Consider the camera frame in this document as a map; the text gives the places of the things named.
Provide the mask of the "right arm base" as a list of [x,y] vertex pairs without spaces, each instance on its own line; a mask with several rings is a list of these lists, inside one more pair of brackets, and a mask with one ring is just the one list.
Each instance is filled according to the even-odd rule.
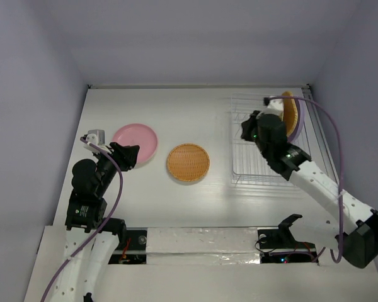
[[302,215],[292,214],[277,227],[259,228],[255,249],[262,264],[293,264],[317,262],[317,248],[313,243],[298,242],[290,227]]

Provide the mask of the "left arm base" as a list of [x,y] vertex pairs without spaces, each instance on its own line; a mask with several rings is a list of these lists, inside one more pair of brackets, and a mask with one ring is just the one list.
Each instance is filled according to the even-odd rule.
[[109,264],[136,265],[146,264],[147,229],[127,229],[127,238],[121,243],[108,261]]

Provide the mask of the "pink round plate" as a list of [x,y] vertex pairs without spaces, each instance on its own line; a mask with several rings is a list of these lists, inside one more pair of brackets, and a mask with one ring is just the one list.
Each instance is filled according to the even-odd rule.
[[113,135],[112,141],[121,146],[138,145],[140,149],[136,166],[139,167],[146,165],[158,149],[156,132],[150,126],[141,123],[131,123],[121,127]]

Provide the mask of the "square woven orange tray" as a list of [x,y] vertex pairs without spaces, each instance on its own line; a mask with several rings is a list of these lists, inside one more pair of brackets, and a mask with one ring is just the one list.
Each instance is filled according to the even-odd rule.
[[285,91],[282,96],[283,102],[283,122],[285,123],[286,131],[287,131],[287,138],[295,132],[297,127],[299,114],[297,109],[297,103],[294,98],[292,98],[293,94],[290,91]]

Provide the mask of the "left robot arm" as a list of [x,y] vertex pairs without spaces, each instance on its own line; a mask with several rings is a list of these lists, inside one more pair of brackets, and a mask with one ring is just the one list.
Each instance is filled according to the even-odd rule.
[[100,145],[92,135],[81,141],[96,160],[83,159],[72,168],[62,264],[42,301],[94,301],[112,253],[128,242],[124,220],[112,217],[122,192],[117,193],[109,213],[104,195],[115,176],[135,167],[140,147],[115,142]]

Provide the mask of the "round woven orange plate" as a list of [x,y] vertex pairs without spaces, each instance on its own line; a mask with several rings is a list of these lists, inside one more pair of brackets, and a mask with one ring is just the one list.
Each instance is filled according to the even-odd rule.
[[195,182],[209,171],[210,158],[199,145],[184,143],[170,151],[166,160],[168,172],[178,181]]

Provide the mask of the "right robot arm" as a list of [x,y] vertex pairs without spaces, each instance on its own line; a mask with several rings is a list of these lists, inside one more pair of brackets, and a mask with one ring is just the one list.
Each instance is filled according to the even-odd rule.
[[335,219],[333,223],[319,220],[303,231],[292,225],[301,215],[290,215],[277,232],[278,241],[291,247],[304,237],[337,251],[354,267],[367,267],[378,256],[378,210],[342,189],[309,154],[288,142],[285,123],[277,115],[254,111],[241,128],[241,139],[254,143],[274,172],[307,193]]

